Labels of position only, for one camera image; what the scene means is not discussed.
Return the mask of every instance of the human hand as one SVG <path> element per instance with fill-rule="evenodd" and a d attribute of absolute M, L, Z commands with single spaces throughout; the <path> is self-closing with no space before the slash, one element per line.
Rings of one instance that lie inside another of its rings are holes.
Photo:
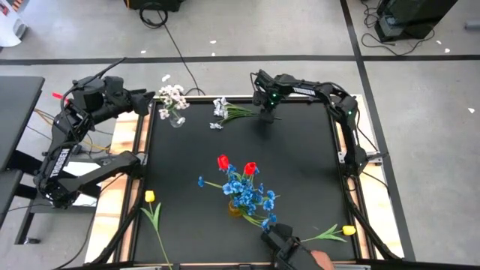
<path fill-rule="evenodd" d="M 329 255 L 323 251 L 312 250 L 312 257 L 315 259 L 317 265 L 324 270 L 334 270 L 333 262 L 330 260 Z"/>

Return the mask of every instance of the flower vase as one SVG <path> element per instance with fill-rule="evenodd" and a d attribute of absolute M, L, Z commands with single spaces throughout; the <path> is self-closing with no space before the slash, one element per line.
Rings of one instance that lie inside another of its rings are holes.
<path fill-rule="evenodd" d="M 170 113 L 169 120 L 172 127 L 180 128 L 183 125 L 183 123 L 185 123 L 185 117 L 182 117 L 182 115 L 177 109 L 171 109 L 169 113 Z"/>
<path fill-rule="evenodd" d="M 230 200 L 230 202 L 228 203 L 228 213 L 234 217 L 234 218 L 239 218 L 242 216 L 242 213 L 240 212 L 240 209 L 233 206 L 233 201 Z"/>

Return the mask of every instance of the black tabletop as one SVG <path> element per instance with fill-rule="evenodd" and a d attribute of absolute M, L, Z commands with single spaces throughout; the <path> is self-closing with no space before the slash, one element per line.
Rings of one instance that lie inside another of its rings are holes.
<path fill-rule="evenodd" d="M 258 110 L 250 103 L 242 104 Z M 171 263 L 269 262 L 270 250 L 260 240 L 262 230 L 242 217 L 230 217 L 230 200 L 222 190 L 198 177 L 223 185 L 217 156 L 225 154 L 243 170 L 249 161 L 260 169 L 255 182 L 280 195 L 274 213 L 278 222 L 294 228 L 301 239 L 314 237 L 334 224 L 348 224 L 338 172 L 338 154 L 332 123 L 321 103 L 282 103 L 274 124 L 258 118 L 240 118 L 221 131 L 212 103 L 192 103 L 181 111 L 187 119 L 180 128 L 154 118 L 148 147 L 145 187 L 162 202 L 160 233 Z M 141 214 L 134 260 L 164 263 L 155 231 Z M 326 251 L 333 260 L 354 258 L 353 243 L 315 240 L 308 248 Z"/>
<path fill-rule="evenodd" d="M 0 170 L 17 148 L 44 81 L 37 76 L 0 76 Z"/>

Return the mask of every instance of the black mat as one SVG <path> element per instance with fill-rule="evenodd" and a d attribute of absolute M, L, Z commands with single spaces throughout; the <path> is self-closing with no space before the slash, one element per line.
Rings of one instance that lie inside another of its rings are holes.
<path fill-rule="evenodd" d="M 249 103 L 244 107 L 258 110 Z M 289 224 L 301 239 L 314 237 L 333 224 L 348 224 L 341 192 L 338 158 L 331 122 L 320 103 L 283 103 L 281 121 L 263 124 L 257 118 L 237 119 L 221 130 L 211 130 L 212 103 L 192 103 L 182 111 L 187 121 L 173 128 L 155 117 L 148 147 L 145 186 L 162 202 L 160 234 L 171 263 L 269 262 L 270 252 L 260 240 L 262 230 L 243 217 L 230 217 L 230 201 L 222 190 L 198 186 L 198 177 L 223 185 L 217 157 L 228 155 L 243 170 L 255 161 L 265 190 L 275 200 L 278 222 Z M 348 243 L 313 240 L 306 245 L 328 253 L 333 260 L 354 258 Z M 164 263 L 155 231 L 141 215 L 134 260 Z"/>

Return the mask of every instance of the concrete floor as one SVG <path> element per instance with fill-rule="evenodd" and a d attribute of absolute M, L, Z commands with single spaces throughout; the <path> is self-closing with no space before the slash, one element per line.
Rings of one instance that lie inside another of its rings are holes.
<path fill-rule="evenodd" d="M 358 38 L 363 26 L 359 0 L 348 0 Z M 377 1 L 369 1 L 373 7 Z M 480 54 L 480 31 L 466 32 L 466 20 L 478 18 L 480 2 L 459 1 L 435 28 L 436 36 L 413 55 Z M 31 0 L 22 13 L 30 25 L 23 43 L 4 48 L 0 59 L 96 59 L 177 57 L 164 28 L 148 29 L 135 10 L 122 1 Z M 339 1 L 334 0 L 187 0 L 168 26 L 184 56 L 321 55 L 352 56 Z M 398 41 L 404 52 L 412 41 Z M 360 45 L 362 55 L 387 56 L 384 49 Z M 59 111 L 52 92 L 65 92 L 71 80 L 104 68 L 104 64 L 0 65 L 1 75 L 46 78 L 37 108 Z M 209 95 L 250 94 L 248 74 L 262 68 L 306 80 L 333 81 L 352 94 L 364 94 L 354 61 L 245 61 L 188 65 Z M 476 194 L 480 143 L 480 61 L 366 62 L 368 79 L 379 111 L 385 139 L 418 261 L 480 264 L 480 205 Z M 121 64 L 109 72 L 124 77 L 128 89 L 157 90 L 165 83 L 193 87 L 182 64 Z M 467 108 L 479 110 L 470 113 Z M 36 115 L 29 125 L 46 134 L 49 127 Z M 115 122 L 99 129 L 112 132 Z M 93 133 L 98 145 L 110 137 Z M 19 149 L 40 157 L 49 142 L 26 130 Z M 25 183 L 32 183 L 26 178 Z M 15 199 L 12 208 L 26 205 Z M 13 246 L 23 210 L 12 211 L 0 230 L 3 269 L 52 269 L 80 248 L 91 215 L 42 214 L 29 236 L 42 244 Z M 85 251 L 72 266 L 81 265 Z"/>

